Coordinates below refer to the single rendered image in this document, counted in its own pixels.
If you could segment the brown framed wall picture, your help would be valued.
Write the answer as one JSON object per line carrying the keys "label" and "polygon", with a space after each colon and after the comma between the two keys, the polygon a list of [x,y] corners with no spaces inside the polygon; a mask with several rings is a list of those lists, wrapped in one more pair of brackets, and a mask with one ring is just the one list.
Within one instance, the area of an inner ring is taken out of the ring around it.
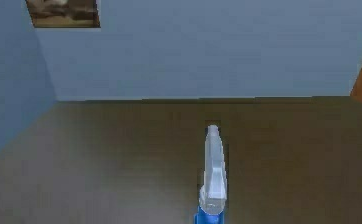
{"label": "brown framed wall picture", "polygon": [[96,0],[25,0],[35,28],[99,28]]}

